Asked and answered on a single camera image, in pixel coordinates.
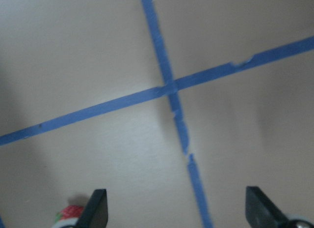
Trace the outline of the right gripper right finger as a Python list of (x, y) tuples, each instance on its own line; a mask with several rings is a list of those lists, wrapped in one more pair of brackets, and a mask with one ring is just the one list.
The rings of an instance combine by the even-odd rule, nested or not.
[(245, 218), (252, 228), (312, 228), (314, 224), (285, 215), (258, 186), (247, 186)]

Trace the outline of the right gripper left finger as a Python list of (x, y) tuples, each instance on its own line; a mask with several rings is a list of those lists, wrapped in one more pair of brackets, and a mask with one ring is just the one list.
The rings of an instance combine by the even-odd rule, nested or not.
[(53, 224), (54, 228), (106, 228), (108, 223), (108, 204), (106, 189), (96, 189), (91, 195), (81, 216), (62, 220)]

